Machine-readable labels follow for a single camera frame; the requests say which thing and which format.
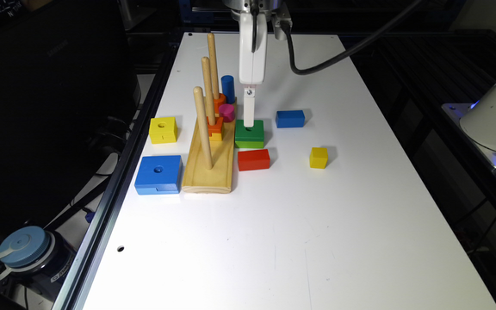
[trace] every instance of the cable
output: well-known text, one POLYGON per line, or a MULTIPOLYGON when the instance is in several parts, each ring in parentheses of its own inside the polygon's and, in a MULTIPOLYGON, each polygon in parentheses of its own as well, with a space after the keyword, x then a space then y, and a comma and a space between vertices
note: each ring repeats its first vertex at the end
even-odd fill
POLYGON ((328 59, 327 61, 313 66, 311 68, 307 69, 298 69, 295 64, 295 59, 294 59, 294 44, 292 43, 292 34, 290 33, 290 23, 282 21, 280 23, 282 31, 286 34, 286 38, 288 41, 288 53, 290 55, 290 68, 292 69, 292 72, 298 75, 307 75, 307 74, 312 74, 317 71, 321 71, 325 68, 328 68, 331 65, 336 64, 338 61, 346 59, 353 55, 354 53, 357 53, 364 49, 367 45, 370 43, 374 42, 376 39, 380 38, 384 33, 387 31, 391 30, 393 27, 397 26, 400 22, 402 22, 407 16, 409 16, 414 10, 416 10, 420 4, 425 3, 425 0, 415 0, 409 6, 407 6, 405 9, 401 11, 396 17, 394 17, 391 21, 389 21, 386 25, 382 26, 382 28, 378 29, 375 33, 372 35, 368 36, 367 38, 359 41, 357 44, 355 44, 352 48, 350 48, 347 51, 344 51, 340 53, 339 55, 336 55, 332 57, 331 59, 328 59))
POLYGON ((26 308, 26 310, 28 310, 29 309, 28 297, 27 297, 28 289, 25 286, 22 287, 24 288, 24 307, 26 308))
POLYGON ((474 246, 474 249, 468 254, 469 257, 472 257, 477 251, 478 249, 480 248, 480 245, 481 243, 483 242, 483 240, 485 240, 486 236, 489 234, 489 232, 491 231, 491 228, 493 228, 493 225, 495 225, 495 222, 496 222, 496 216, 495 218, 491 221, 491 224, 489 224, 489 227, 486 229, 485 232, 483 232, 483 234, 481 235, 481 238, 480 240, 478 240, 478 242, 475 244, 474 246))
POLYGON ((455 223, 453 223, 452 226, 457 226, 458 224, 460 224, 463 220, 466 220, 468 217, 470 217, 470 215, 472 215, 474 212, 476 212, 479 208, 483 207, 483 205, 487 202, 487 198, 483 198, 482 201, 480 201, 480 203, 478 203, 477 206, 475 206, 474 208, 472 208, 472 210, 470 210, 468 213, 464 214, 460 219, 458 219, 455 223))

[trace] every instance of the blue cylinder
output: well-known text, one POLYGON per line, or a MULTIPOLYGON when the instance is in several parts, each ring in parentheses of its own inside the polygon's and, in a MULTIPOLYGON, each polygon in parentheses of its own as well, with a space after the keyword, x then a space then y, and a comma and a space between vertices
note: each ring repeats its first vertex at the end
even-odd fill
POLYGON ((234 103, 234 77, 223 76, 221 78, 221 88, 223 89, 223 95, 226 97, 227 103, 234 103))

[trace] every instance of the yellow block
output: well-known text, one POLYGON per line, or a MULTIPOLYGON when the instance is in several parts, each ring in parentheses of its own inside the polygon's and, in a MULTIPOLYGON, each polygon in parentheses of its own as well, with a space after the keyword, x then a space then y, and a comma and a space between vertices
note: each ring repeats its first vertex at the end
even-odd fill
POLYGON ((221 135, 221 133, 212 133, 211 136, 209 136, 210 138, 210 141, 222 141, 223 140, 223 136, 221 135))
POLYGON ((309 166, 311 168, 324 169, 328 161, 328 151, 324 147, 313 147, 309 156, 309 166))
POLYGON ((177 124, 175 117, 151 119, 148 135, 153 144, 177 142, 177 124))

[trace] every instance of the blue rectangular block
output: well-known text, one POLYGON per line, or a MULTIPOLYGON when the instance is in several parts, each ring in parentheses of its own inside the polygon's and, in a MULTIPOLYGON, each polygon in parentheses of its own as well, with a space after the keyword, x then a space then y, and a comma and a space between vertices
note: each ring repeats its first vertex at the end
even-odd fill
POLYGON ((145 156, 141 159, 135 189, 139 195, 178 194, 181 156, 145 156))
POLYGON ((306 116, 302 110, 296 111, 276 111, 277 128, 303 127, 306 122, 306 116))

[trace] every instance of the red block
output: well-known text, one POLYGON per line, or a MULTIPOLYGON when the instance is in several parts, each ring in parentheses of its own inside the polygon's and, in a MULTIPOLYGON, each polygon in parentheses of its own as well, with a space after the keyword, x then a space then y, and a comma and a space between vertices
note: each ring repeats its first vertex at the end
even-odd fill
POLYGON ((239 171, 269 169, 270 163, 267 149, 239 152, 239 171))

